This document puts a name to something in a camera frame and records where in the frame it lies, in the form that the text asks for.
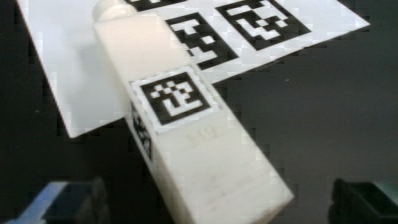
black surface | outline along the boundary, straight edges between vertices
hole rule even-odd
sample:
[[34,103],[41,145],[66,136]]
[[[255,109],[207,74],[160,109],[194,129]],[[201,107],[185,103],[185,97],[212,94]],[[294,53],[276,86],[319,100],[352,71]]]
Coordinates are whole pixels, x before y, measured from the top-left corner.
[[[336,177],[398,179],[398,1],[372,27],[217,85],[296,192],[272,223],[326,224]],[[173,223],[125,121],[70,140],[22,17],[0,1],[0,221],[47,182],[104,176],[114,223]]]

white rectangular object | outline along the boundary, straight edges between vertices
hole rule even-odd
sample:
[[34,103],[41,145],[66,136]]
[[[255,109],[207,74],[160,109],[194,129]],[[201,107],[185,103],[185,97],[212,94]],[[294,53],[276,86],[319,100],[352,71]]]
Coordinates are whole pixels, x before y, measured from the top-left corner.
[[[18,3],[68,133],[77,137],[121,119],[129,108],[127,96],[111,78],[114,71],[98,54],[91,27],[97,0],[18,0]],[[180,35],[201,35],[200,46],[192,41],[187,50],[212,83],[368,25],[336,0],[141,0],[132,4],[160,14]],[[287,36],[296,29],[301,35]]]
[[[139,13],[97,23],[97,32],[130,92],[129,124],[173,218],[178,224],[267,223],[294,195],[159,21]],[[125,28],[139,25],[146,29]],[[150,43],[153,66],[132,63]]]

white paper sheet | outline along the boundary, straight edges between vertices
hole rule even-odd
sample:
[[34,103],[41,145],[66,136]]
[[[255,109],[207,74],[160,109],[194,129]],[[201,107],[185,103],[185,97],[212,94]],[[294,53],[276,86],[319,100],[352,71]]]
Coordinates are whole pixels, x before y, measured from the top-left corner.
[[[164,2],[178,3],[157,7]],[[153,8],[144,11],[160,14],[180,36],[194,35],[187,50],[212,83],[368,25],[336,0],[164,2],[141,0],[134,4]],[[130,112],[95,37],[97,0],[18,0],[18,3],[68,133],[77,137]]]

white block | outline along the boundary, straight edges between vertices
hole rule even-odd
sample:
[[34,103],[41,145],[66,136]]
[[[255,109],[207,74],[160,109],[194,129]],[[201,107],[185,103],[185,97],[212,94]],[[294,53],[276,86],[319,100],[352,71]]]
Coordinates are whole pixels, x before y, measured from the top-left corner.
[[267,223],[294,195],[171,29],[155,13],[95,27],[137,110],[129,123],[175,221]]

dark background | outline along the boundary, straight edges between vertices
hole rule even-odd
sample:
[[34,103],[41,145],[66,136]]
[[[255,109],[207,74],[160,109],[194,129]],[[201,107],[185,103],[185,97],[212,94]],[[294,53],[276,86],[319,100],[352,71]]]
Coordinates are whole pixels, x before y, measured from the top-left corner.
[[[217,84],[296,193],[272,223],[326,224],[333,182],[398,180],[398,1],[343,0],[372,27]],[[104,176],[114,223],[173,223],[125,121],[72,140],[25,22],[0,1],[0,221],[49,181]]]

